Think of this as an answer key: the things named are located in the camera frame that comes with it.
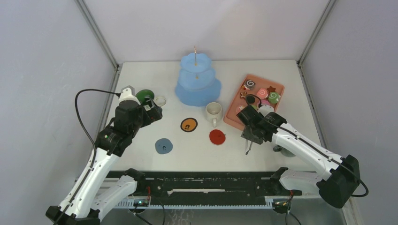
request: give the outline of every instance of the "white table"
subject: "white table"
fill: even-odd
[[[294,60],[250,60],[214,61],[216,78],[222,83],[219,102],[227,111],[237,88],[246,76],[254,74],[285,86],[277,113],[285,117],[302,134],[320,143],[313,116],[304,91],[300,74]],[[182,104],[174,93],[177,84],[179,62],[126,62],[117,83],[116,91],[131,85],[136,93],[150,89],[155,95],[163,95],[167,103],[163,106],[163,119],[139,130],[132,144],[126,149],[113,171],[134,168],[140,171],[276,171],[286,166],[299,171],[312,171],[299,158],[287,158],[273,152],[270,143],[253,144],[249,155],[245,155],[245,140],[241,131],[221,122],[217,129],[226,134],[224,144],[216,146],[209,140],[214,128],[205,119],[204,107]],[[115,115],[119,102],[114,98],[108,122]],[[180,129],[181,121],[193,117],[198,127],[191,133]],[[158,154],[155,142],[168,138],[173,150]]]

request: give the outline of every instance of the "white wall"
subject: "white wall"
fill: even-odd
[[[75,94],[108,90],[113,68],[74,1],[2,1],[0,30],[0,224],[52,224],[91,149]],[[104,103],[79,101],[92,135]]]
[[[397,224],[397,11],[396,0],[338,1],[304,63],[329,147],[360,162],[367,225]]]
[[[86,0],[119,63],[298,60],[328,0]]]

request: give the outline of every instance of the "blue tiered stand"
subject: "blue tiered stand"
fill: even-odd
[[[221,82],[215,78],[211,59],[206,54],[195,53],[181,60],[176,94],[180,101],[191,106],[206,106],[220,96]]]

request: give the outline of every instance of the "blue coaster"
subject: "blue coaster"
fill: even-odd
[[[162,138],[155,143],[155,149],[159,154],[167,154],[173,149],[173,144],[169,139]]]

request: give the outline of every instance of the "gray floor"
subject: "gray floor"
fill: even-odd
[[[346,225],[341,210],[322,199],[293,199],[292,213],[302,225]],[[153,225],[161,225],[162,210],[146,210],[140,214]],[[292,218],[289,225],[298,225]],[[273,210],[166,210],[165,225],[285,225],[284,214]],[[145,225],[127,209],[112,210],[101,225]]]

